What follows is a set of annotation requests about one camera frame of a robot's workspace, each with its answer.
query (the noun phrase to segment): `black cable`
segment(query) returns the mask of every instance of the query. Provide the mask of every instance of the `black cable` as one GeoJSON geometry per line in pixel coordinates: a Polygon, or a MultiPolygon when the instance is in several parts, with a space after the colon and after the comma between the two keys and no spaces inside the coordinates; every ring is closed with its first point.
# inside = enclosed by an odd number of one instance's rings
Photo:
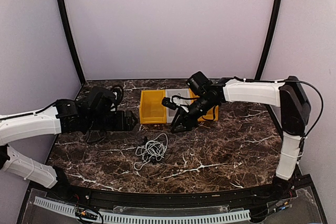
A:
{"type": "Polygon", "coordinates": [[[166,158],[166,159],[164,160],[164,162],[162,162],[162,161],[159,162],[160,165],[163,165],[164,170],[163,170],[162,172],[160,172],[161,169],[162,169],[162,168],[160,168],[160,170],[159,170],[155,175],[150,176],[150,178],[152,178],[152,177],[159,177],[161,174],[163,174],[163,173],[166,171],[166,168],[167,168],[166,163],[167,163],[167,161],[169,160],[169,158],[173,155],[173,149],[169,148],[169,149],[167,149],[167,151],[168,151],[168,150],[171,150],[171,153],[170,153],[169,157],[166,158]]]}
{"type": "Polygon", "coordinates": [[[202,119],[203,120],[205,120],[205,121],[209,121],[209,122],[212,122],[212,121],[215,121],[216,120],[216,107],[217,107],[218,105],[216,105],[216,106],[213,106],[213,108],[212,108],[212,119],[207,119],[207,118],[204,118],[203,116],[202,116],[202,119]]]}
{"type": "Polygon", "coordinates": [[[53,194],[56,198],[58,198],[58,199],[61,200],[61,201],[64,201],[64,202],[66,202],[66,203],[70,203],[70,204],[76,204],[77,206],[80,206],[80,207],[84,208],[84,210],[86,210],[86,209],[91,210],[92,212],[94,212],[96,215],[98,215],[98,216],[100,217],[100,219],[101,219],[100,224],[104,224],[103,215],[101,215],[101,213],[100,213],[99,211],[97,211],[97,210],[95,210],[95,209],[93,209],[92,207],[89,207],[89,206],[87,206],[87,205],[80,204],[80,203],[78,203],[78,201],[77,201],[77,203],[71,202],[70,200],[71,200],[72,198],[74,198],[74,195],[72,195],[68,200],[66,200],[66,199],[62,199],[61,197],[59,197],[57,194],[55,194],[55,193],[54,193],[53,191],[51,191],[51,190],[49,191],[49,193],[53,194]]]}
{"type": "Polygon", "coordinates": [[[279,200],[277,200],[277,201],[276,201],[275,203],[273,203],[272,205],[267,206],[267,208],[266,208],[265,210],[263,210],[263,211],[261,211],[261,212],[255,214],[255,215],[251,215],[251,217],[256,218],[256,219],[261,219],[261,218],[264,218],[264,217],[267,217],[268,215],[270,215],[270,213],[268,213],[268,214],[266,214],[266,215],[259,216],[259,215],[263,214],[264,212],[269,211],[273,206],[275,206],[277,203],[279,203],[280,201],[282,201],[283,198],[286,196],[286,194],[289,192],[289,190],[290,190],[290,187],[286,190],[286,192],[283,193],[283,195],[281,196],[281,198],[280,198],[279,200]]]}
{"type": "MultiPolygon", "coordinates": [[[[36,111],[35,114],[40,114],[40,113],[46,111],[48,108],[50,108],[51,106],[55,105],[59,101],[69,101],[69,100],[68,99],[59,99],[59,100],[57,100],[57,101],[49,104],[45,108],[36,111]]],[[[22,118],[22,117],[28,116],[28,115],[34,115],[34,113],[33,112],[29,112],[29,113],[24,113],[24,114],[19,114],[19,115],[12,115],[12,116],[8,116],[6,118],[0,118],[0,121],[5,121],[5,120],[9,120],[9,119],[14,119],[14,118],[22,118]]]]}
{"type": "Polygon", "coordinates": [[[273,191],[273,193],[271,193],[270,195],[267,195],[267,196],[260,196],[260,195],[251,195],[251,197],[256,197],[256,198],[259,198],[259,199],[269,199],[270,197],[272,197],[276,192],[273,191]]]}
{"type": "Polygon", "coordinates": [[[306,138],[308,136],[308,134],[312,131],[312,129],[316,126],[317,122],[320,120],[321,116],[322,116],[322,112],[323,112],[323,108],[324,108],[324,101],[323,101],[323,97],[322,94],[320,93],[320,91],[312,84],[305,82],[305,81],[300,81],[300,80],[283,80],[283,81],[278,81],[278,83],[282,83],[282,82],[295,82],[295,83],[301,83],[301,84],[305,84],[307,86],[310,86],[311,88],[313,88],[316,93],[319,95],[320,100],[321,100],[321,110],[320,113],[318,115],[318,117],[316,118],[315,122],[313,123],[313,125],[310,127],[310,129],[306,132],[306,134],[303,137],[303,141],[304,138],[306,138]]]}
{"type": "Polygon", "coordinates": [[[279,207],[276,207],[276,208],[273,208],[272,210],[271,210],[271,212],[269,212],[268,214],[266,214],[266,215],[263,215],[263,216],[254,216],[253,218],[255,218],[255,219],[264,219],[264,218],[266,218],[266,217],[268,217],[268,216],[270,216],[270,215],[272,215],[272,214],[275,214],[275,213],[277,213],[277,212],[279,212],[279,211],[282,211],[282,210],[285,210],[285,209],[287,209],[287,207],[285,207],[283,204],[281,205],[281,206],[279,206],[279,207]]]}
{"type": "Polygon", "coordinates": [[[122,99],[124,98],[124,88],[122,86],[114,85],[111,88],[111,91],[116,92],[118,94],[118,91],[117,91],[118,89],[120,90],[120,96],[118,97],[118,95],[117,95],[117,98],[116,98],[115,104],[114,104],[115,107],[117,107],[121,103],[122,99]]]}
{"type": "Polygon", "coordinates": [[[179,99],[182,99],[182,100],[197,100],[199,97],[187,98],[187,97],[182,97],[182,96],[180,96],[180,95],[173,95],[173,96],[172,96],[172,100],[173,100],[174,98],[179,98],[179,99]]]}
{"type": "Polygon", "coordinates": [[[91,144],[91,145],[93,145],[93,144],[97,144],[97,143],[99,143],[99,142],[101,142],[101,141],[103,141],[106,137],[107,137],[107,131],[103,131],[103,136],[100,136],[100,133],[99,132],[97,132],[98,133],[98,139],[97,140],[94,140],[94,141],[90,141],[90,138],[91,138],[91,135],[92,135],[92,131],[91,130],[89,130],[88,131],[88,136],[85,138],[85,142],[87,143],[87,144],[91,144]]]}

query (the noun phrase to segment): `white arm segment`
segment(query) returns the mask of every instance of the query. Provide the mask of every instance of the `white arm segment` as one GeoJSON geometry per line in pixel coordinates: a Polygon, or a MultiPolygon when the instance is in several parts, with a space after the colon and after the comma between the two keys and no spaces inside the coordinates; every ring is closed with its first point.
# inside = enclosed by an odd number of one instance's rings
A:
{"type": "Polygon", "coordinates": [[[276,175],[284,180],[289,180],[293,175],[295,165],[298,161],[300,153],[299,145],[302,137],[292,136],[284,132],[283,139],[280,161],[276,175]]]}
{"type": "Polygon", "coordinates": [[[228,102],[256,102],[280,107],[279,88],[284,84],[232,79],[223,87],[224,97],[228,102]]]}
{"type": "MultiPolygon", "coordinates": [[[[242,82],[229,80],[223,87],[225,100],[228,102],[256,102],[280,107],[279,88],[285,83],[242,82]]],[[[283,133],[283,142],[276,176],[289,180],[295,169],[300,152],[301,136],[283,133]]]]}
{"type": "Polygon", "coordinates": [[[8,171],[24,178],[35,181],[46,188],[52,188],[57,183],[55,170],[22,155],[12,147],[7,147],[7,155],[11,158],[6,161],[2,171],[8,171]]]}
{"type": "Polygon", "coordinates": [[[61,133],[57,114],[56,107],[52,106],[39,114],[0,121],[0,146],[27,137],[61,133]]]}

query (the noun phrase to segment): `yellow plastic bin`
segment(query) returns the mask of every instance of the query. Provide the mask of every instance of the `yellow plastic bin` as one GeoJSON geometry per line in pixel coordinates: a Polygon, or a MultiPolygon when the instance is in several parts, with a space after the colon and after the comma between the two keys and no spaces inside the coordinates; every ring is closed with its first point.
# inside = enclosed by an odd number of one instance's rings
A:
{"type": "Polygon", "coordinates": [[[140,123],[167,123],[166,108],[161,104],[165,90],[143,90],[140,100],[140,123]]]}
{"type": "MultiPolygon", "coordinates": [[[[195,95],[192,91],[191,91],[191,89],[189,89],[189,92],[190,92],[190,97],[191,98],[198,98],[198,96],[197,95],[195,95]]],[[[218,109],[218,106],[215,108],[215,120],[214,121],[218,121],[218,112],[219,112],[219,109],[218,109]]],[[[206,115],[204,115],[203,116],[205,119],[208,119],[208,120],[212,120],[213,118],[214,118],[214,116],[213,116],[213,107],[210,109],[210,110],[208,110],[208,112],[206,113],[206,115]]],[[[204,121],[206,121],[205,119],[203,119],[202,117],[200,117],[199,119],[198,119],[198,121],[199,122],[204,122],[204,121]]]]}

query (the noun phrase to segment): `white cable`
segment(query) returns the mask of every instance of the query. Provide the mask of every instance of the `white cable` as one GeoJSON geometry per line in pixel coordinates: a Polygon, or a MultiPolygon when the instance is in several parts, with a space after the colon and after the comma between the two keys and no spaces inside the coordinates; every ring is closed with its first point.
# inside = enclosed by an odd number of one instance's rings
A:
{"type": "Polygon", "coordinates": [[[135,170],[141,170],[144,165],[148,164],[153,157],[156,161],[161,161],[164,158],[164,154],[167,151],[168,136],[165,133],[161,133],[155,139],[148,141],[144,146],[138,146],[135,150],[136,156],[141,156],[141,162],[135,162],[133,168],[135,170]],[[160,136],[166,137],[166,144],[156,141],[160,136]]]}
{"type": "Polygon", "coordinates": [[[175,99],[178,99],[178,101],[177,101],[177,102],[174,102],[174,100],[173,100],[172,97],[170,98],[170,101],[171,101],[172,103],[175,103],[176,106],[183,108],[183,109],[185,110],[185,112],[189,113],[189,109],[188,109],[186,106],[182,106],[182,105],[181,105],[181,104],[182,104],[182,99],[180,99],[180,98],[178,98],[178,97],[174,97],[174,98],[175,98],[175,99]]]}

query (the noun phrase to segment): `tangled white cable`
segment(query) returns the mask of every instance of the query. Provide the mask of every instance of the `tangled white cable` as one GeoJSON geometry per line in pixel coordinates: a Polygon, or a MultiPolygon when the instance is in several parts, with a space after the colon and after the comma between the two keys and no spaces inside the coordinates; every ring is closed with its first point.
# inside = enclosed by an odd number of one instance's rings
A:
{"type": "Polygon", "coordinates": [[[155,139],[148,141],[144,146],[138,146],[135,150],[136,156],[141,156],[141,162],[135,162],[133,167],[135,170],[141,170],[144,165],[148,164],[152,158],[156,161],[161,161],[164,158],[164,154],[167,151],[168,136],[165,133],[161,133],[155,139]],[[166,144],[157,141],[157,139],[164,135],[166,137],[166,144]]]}

